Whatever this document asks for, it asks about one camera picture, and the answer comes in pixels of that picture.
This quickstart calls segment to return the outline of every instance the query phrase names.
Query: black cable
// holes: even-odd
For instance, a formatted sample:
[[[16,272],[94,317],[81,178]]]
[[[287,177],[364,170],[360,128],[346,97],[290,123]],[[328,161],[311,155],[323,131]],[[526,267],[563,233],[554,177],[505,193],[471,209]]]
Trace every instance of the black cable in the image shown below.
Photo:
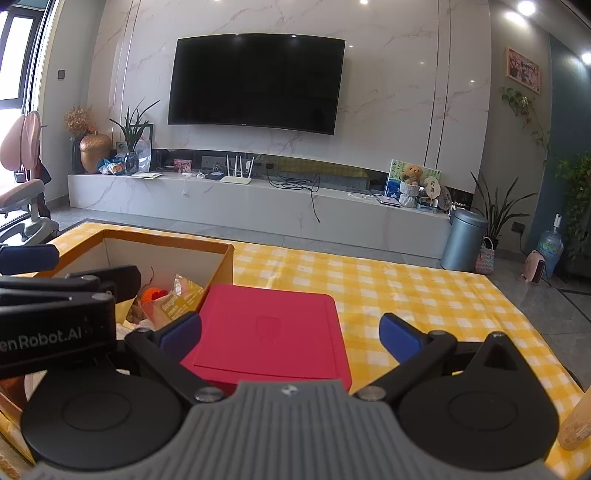
[[[282,175],[277,174],[277,176],[282,180],[282,182],[275,182],[271,180],[269,176],[269,170],[267,170],[267,180],[269,183],[273,185],[276,189],[284,189],[284,190],[308,190],[310,192],[310,198],[312,199],[312,209],[314,210],[314,215],[318,223],[320,223],[320,219],[318,218],[318,214],[316,213],[316,205],[314,204],[314,196],[313,193],[317,193],[320,190],[320,173],[317,173],[314,176],[314,181],[310,181],[307,179],[293,179],[290,177],[284,177]]]
[[[519,234],[519,250],[521,250],[521,253],[523,253],[527,257],[527,254],[523,251],[523,247],[521,246],[521,239],[522,238],[523,238],[523,232],[521,232]]]

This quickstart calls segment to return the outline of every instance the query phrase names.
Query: ceiling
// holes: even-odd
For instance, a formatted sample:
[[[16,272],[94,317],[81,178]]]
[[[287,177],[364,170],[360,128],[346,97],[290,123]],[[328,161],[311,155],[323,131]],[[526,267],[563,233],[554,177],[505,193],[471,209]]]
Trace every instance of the ceiling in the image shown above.
[[[580,13],[587,17],[588,21],[591,20],[591,2],[589,2],[589,0],[570,0],[570,3],[573,4]]]
[[[501,0],[514,10],[520,0]],[[577,56],[591,52],[590,0],[531,0],[536,12],[529,17],[541,28],[555,36]]]

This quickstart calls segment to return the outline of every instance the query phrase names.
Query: glass vase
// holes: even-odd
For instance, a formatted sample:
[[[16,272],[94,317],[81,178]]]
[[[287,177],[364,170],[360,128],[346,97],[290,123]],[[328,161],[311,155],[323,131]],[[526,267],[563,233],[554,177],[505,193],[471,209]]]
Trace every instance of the glass vase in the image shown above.
[[[128,152],[125,155],[125,174],[133,175],[139,169],[139,157],[136,152]]]

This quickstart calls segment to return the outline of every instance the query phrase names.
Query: gold vase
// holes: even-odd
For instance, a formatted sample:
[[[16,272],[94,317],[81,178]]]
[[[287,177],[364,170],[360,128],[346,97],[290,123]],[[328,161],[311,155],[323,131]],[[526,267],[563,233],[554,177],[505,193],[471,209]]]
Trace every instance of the gold vase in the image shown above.
[[[95,132],[85,136],[80,142],[80,159],[88,173],[96,173],[96,165],[103,158],[111,156],[111,138]]]

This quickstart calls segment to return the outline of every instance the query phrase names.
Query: green plant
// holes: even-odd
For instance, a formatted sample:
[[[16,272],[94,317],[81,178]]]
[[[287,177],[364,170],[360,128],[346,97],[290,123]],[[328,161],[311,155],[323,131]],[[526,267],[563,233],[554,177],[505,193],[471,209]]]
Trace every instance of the green plant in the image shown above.
[[[129,115],[129,107],[127,107],[127,115],[125,115],[125,126],[121,125],[118,121],[109,118],[114,124],[119,125],[121,131],[123,132],[123,136],[125,137],[125,142],[127,143],[127,151],[134,152],[135,146],[138,144],[139,139],[142,137],[145,128],[150,124],[148,120],[142,123],[142,117],[144,114],[150,110],[154,105],[156,105],[160,100],[154,102],[150,105],[146,110],[143,112],[139,112],[139,106],[142,102],[139,103],[135,110]]]
[[[563,233],[569,256],[576,258],[583,252],[586,242],[582,220],[591,202],[591,156],[587,153],[557,160],[556,177],[568,182],[564,192],[566,223]]]
[[[541,146],[547,154],[550,149],[550,142],[548,140],[550,130],[544,132],[540,119],[538,119],[538,114],[535,112],[535,98],[527,98],[520,90],[515,90],[514,88],[501,87],[501,94],[501,100],[509,103],[509,107],[511,107],[515,116],[521,115],[523,128],[526,128],[535,119],[538,130],[534,130],[531,136],[534,137],[535,143]]]
[[[482,178],[481,185],[478,179],[474,176],[474,174],[472,172],[470,172],[470,174],[472,175],[474,182],[476,182],[476,188],[482,196],[482,200],[484,200],[485,211],[479,211],[488,220],[488,231],[486,233],[486,236],[489,237],[496,246],[495,241],[497,241],[499,236],[501,235],[501,229],[503,228],[503,225],[505,225],[512,218],[531,216],[529,213],[511,213],[511,209],[520,201],[533,197],[534,195],[537,195],[537,193],[530,193],[523,197],[509,200],[509,194],[511,194],[513,188],[519,180],[519,177],[517,177],[509,187],[509,190],[507,190],[507,193],[505,194],[505,198],[503,200],[503,204],[499,206],[499,189],[495,189],[495,197],[493,201],[493,199],[491,198],[491,192],[488,188],[488,185],[486,184],[486,179],[484,178],[484,175],[482,173],[480,174]]]

